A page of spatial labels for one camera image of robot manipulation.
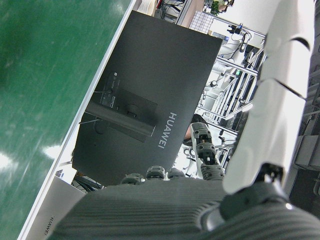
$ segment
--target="green table surface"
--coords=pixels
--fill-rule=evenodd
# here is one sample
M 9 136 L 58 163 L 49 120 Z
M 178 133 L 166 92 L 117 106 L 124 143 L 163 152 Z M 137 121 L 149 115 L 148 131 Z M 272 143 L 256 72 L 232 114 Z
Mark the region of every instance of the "green table surface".
M 0 239 L 16 239 L 131 0 L 0 0 Z

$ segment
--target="white wall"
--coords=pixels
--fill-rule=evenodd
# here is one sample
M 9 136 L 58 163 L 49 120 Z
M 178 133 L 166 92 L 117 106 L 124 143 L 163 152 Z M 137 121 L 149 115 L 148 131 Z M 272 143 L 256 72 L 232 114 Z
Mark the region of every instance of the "white wall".
M 266 34 L 280 0 L 235 0 L 218 17 Z

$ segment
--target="monitor back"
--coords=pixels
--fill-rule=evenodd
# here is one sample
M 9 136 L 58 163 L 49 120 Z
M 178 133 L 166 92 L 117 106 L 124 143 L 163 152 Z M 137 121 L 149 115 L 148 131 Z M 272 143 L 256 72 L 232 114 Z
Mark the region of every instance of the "monitor back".
M 105 120 L 82 124 L 73 167 L 103 185 L 148 167 L 171 168 L 206 85 L 222 40 L 132 11 L 91 101 L 116 73 L 113 108 L 155 125 L 143 136 Z M 95 120 L 84 114 L 82 122 Z

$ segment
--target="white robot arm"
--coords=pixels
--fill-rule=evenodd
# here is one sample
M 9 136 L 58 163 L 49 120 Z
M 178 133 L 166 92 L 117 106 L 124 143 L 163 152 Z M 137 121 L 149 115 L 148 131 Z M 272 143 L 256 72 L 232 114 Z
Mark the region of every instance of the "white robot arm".
M 223 180 L 228 194 L 252 185 L 264 164 L 286 181 L 307 96 L 314 13 L 313 0 L 279 3 L 253 108 Z

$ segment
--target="ribbed gray fabric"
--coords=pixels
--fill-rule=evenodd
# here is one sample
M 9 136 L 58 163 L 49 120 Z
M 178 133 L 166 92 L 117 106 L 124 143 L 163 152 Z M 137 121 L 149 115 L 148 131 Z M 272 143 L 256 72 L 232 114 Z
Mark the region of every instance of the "ribbed gray fabric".
M 225 196 L 221 181 L 175 178 L 122 184 L 88 193 L 55 228 L 50 240 L 320 240 L 320 222 L 284 203 L 266 203 L 212 232 L 200 216 Z
M 217 204 L 225 194 L 221 181 L 186 177 L 108 186 L 81 199 L 51 239 L 199 234 L 202 209 Z
M 266 203 L 231 218 L 206 240 L 320 240 L 320 222 L 284 203 Z

